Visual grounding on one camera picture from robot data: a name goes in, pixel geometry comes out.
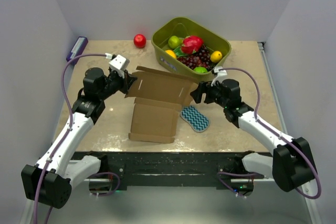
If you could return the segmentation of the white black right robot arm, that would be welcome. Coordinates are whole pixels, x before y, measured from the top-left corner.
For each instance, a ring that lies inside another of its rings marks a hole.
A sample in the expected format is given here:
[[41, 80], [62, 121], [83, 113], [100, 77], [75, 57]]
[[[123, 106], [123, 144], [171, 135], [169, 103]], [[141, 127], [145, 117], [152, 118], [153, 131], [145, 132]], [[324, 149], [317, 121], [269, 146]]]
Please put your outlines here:
[[255, 109], [242, 101], [238, 81], [200, 82], [191, 97], [196, 103], [221, 106], [228, 122], [253, 136], [271, 154], [269, 157], [256, 153], [244, 156], [234, 165], [237, 177], [246, 178], [251, 173], [270, 176], [285, 192], [318, 180], [308, 141], [303, 137], [293, 138], [263, 120]]

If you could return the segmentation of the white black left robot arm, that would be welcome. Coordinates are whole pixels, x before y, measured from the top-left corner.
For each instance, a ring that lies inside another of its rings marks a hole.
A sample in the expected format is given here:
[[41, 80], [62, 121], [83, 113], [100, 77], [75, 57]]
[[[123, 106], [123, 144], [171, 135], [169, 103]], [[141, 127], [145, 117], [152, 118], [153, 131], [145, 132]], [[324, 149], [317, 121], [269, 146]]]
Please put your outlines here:
[[97, 67], [86, 71], [83, 87], [61, 133], [35, 165], [26, 165], [21, 172], [28, 199], [60, 209], [69, 200], [72, 190], [86, 178], [93, 175], [103, 178], [108, 174], [108, 159], [104, 154], [89, 152], [75, 166], [68, 164], [104, 111], [104, 101], [118, 91], [128, 94], [136, 80], [137, 77], [126, 70], [110, 70], [107, 76]]

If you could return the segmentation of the brown cardboard paper box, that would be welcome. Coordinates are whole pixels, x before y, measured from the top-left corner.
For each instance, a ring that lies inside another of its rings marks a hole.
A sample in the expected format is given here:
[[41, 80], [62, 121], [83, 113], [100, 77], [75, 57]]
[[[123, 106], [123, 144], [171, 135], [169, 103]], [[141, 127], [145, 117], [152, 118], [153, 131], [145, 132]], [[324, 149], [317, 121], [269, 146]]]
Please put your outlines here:
[[180, 74], [138, 66], [137, 80], [126, 97], [134, 97], [129, 140], [173, 143], [181, 110], [190, 105], [198, 82]]

